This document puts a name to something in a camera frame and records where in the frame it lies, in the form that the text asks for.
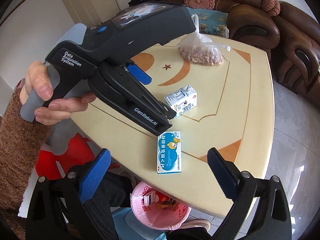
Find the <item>person's arm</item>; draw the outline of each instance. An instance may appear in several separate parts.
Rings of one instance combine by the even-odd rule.
[[[82,98],[53,100],[48,108],[35,110],[36,120],[40,122],[35,124],[20,116],[21,106],[33,89],[43,100],[52,97],[46,67],[39,61],[28,68],[25,85],[13,93],[0,124],[0,211],[15,233],[23,232],[18,219],[19,208],[38,152],[51,133],[48,125],[70,118],[73,112],[85,111],[88,103],[96,98],[88,93]]]

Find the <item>metal screw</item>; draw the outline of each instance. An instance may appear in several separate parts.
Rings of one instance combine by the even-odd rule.
[[[244,177],[244,178],[250,178],[250,173],[247,172],[247,171],[241,172],[241,175],[242,175],[242,177]]]
[[[41,177],[38,179],[38,181],[39,181],[40,183],[44,182],[44,181],[45,181],[45,176],[41,176]]]
[[[77,175],[77,174],[76,174],[74,171],[69,172],[69,173],[68,173],[68,178],[69,178],[69,179],[74,179],[74,178],[76,177],[76,175]]]
[[[273,179],[274,182],[279,182],[280,181],[278,176],[272,176],[272,179]]]

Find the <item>blue stool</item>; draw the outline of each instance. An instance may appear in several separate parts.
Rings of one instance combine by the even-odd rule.
[[[165,233],[143,225],[131,208],[119,208],[112,212],[120,240],[166,240]]]

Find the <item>person's leg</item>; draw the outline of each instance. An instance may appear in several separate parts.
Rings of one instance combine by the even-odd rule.
[[[209,240],[211,238],[203,227],[178,229],[169,231],[165,235],[167,240]]]
[[[93,198],[84,203],[92,220],[108,240],[118,240],[110,207],[130,207],[133,188],[127,177],[107,172]]]

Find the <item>brown leather sofa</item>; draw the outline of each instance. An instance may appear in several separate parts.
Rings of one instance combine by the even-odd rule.
[[[161,0],[184,3],[184,0]],[[280,40],[277,26],[270,16],[260,9],[261,0],[215,0],[214,10],[228,13],[229,38],[258,47],[267,52]]]
[[[320,25],[311,16],[287,3],[273,17],[280,43],[272,50],[273,76],[289,90],[320,106]]]

